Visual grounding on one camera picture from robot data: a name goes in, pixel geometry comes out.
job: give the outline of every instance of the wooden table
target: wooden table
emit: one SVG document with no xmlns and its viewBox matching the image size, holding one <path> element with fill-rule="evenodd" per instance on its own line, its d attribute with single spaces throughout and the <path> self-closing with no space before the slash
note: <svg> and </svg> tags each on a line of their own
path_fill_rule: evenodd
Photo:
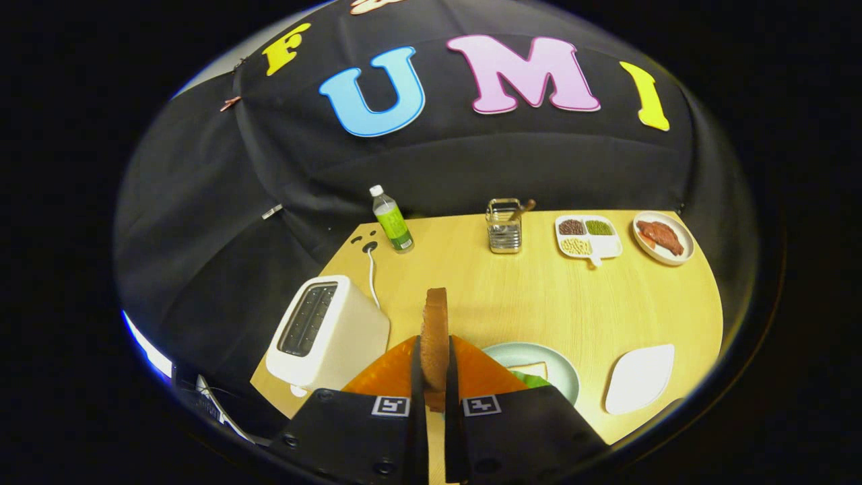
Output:
<svg viewBox="0 0 862 485">
<path fill-rule="evenodd" d="M 419 333 L 426 290 L 445 287 L 452 334 L 479 348 L 533 342 L 566 356 L 581 381 L 575 408 L 612 444 L 693 390 L 721 345 L 721 301 L 703 252 L 697 247 L 679 267 L 655 261 L 634 240 L 631 223 L 638 212 L 529 212 L 522 219 L 521 253 L 514 255 L 490 252 L 484 214 L 407 221 L 416 246 L 405 255 L 395 253 L 379 224 L 361 224 L 321 275 L 345 274 L 370 298 L 369 261 L 361 249 L 377 241 L 374 286 L 391 321 L 389 348 Z M 622 254 L 600 268 L 565 256 L 554 235 L 554 220 L 564 214 L 608 218 L 620 234 Z M 356 236 L 361 241 L 351 243 Z M 630 350 L 663 343 L 676 347 L 664 393 L 638 411 L 608 414 L 604 397 L 616 361 Z M 269 374 L 265 356 L 252 384 L 291 418 L 307 399 Z M 441 416 L 429 413 L 432 483 L 444 482 L 443 434 Z"/>
</svg>

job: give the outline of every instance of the blue letter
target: blue letter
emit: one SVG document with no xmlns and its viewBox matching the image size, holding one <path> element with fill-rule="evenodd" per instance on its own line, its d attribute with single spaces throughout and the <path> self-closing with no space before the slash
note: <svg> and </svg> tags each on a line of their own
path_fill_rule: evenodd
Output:
<svg viewBox="0 0 862 485">
<path fill-rule="evenodd" d="M 352 67 L 323 82 L 320 93 L 329 98 L 341 126 L 356 136 L 381 136 L 404 128 L 419 116 L 425 106 L 425 91 L 410 64 L 416 50 L 399 47 L 372 59 L 373 67 L 383 67 L 398 100 L 386 111 L 371 111 L 365 104 L 356 79 L 362 73 Z"/>
</svg>

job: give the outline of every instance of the plastic bottle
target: plastic bottle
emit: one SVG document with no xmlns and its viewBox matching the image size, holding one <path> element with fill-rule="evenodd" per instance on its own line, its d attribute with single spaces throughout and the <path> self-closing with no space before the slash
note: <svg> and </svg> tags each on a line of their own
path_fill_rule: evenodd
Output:
<svg viewBox="0 0 862 485">
<path fill-rule="evenodd" d="M 389 237 L 392 247 L 398 253 L 406 253 L 413 249 L 413 236 L 407 229 L 407 224 L 404 222 L 404 217 L 398 209 L 398 204 L 392 197 L 383 193 L 383 187 L 374 186 L 369 189 L 369 192 L 374 197 L 374 216 L 383 226 L 383 231 L 386 237 Z"/>
</svg>

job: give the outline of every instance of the green vegetable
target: green vegetable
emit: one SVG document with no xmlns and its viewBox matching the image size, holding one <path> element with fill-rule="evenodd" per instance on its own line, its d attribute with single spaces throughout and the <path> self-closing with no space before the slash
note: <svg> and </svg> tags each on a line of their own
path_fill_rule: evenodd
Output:
<svg viewBox="0 0 862 485">
<path fill-rule="evenodd" d="M 614 234 L 610 230 L 610 226 L 602 221 L 587 221 L 587 230 L 596 236 L 612 236 Z"/>
<path fill-rule="evenodd" d="M 519 372 L 517 370 L 513 370 L 512 374 L 514 374 L 515 377 L 517 377 L 519 381 L 523 382 L 524 384 L 527 384 L 527 387 L 529 387 L 531 389 L 534 387 L 542 387 L 542 386 L 551 386 L 552 385 L 550 382 L 545 381 L 544 379 L 542 379 L 538 375 L 524 374 L 523 372 Z"/>
</svg>

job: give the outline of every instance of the pink letter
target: pink letter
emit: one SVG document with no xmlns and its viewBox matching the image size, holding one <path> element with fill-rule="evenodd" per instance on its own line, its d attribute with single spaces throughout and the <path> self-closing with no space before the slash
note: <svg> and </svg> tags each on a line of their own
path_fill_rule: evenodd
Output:
<svg viewBox="0 0 862 485">
<path fill-rule="evenodd" d="M 527 60 L 488 35 L 456 37 L 447 46 L 461 52 L 473 70 L 479 89 L 473 109 L 479 113 L 492 115 L 517 108 L 517 100 L 503 90 L 500 76 L 534 108 L 541 106 L 545 97 L 548 76 L 556 88 L 551 95 L 554 106 L 572 111 L 597 111 L 602 107 L 590 93 L 575 59 L 577 49 L 568 42 L 536 37 Z"/>
</svg>

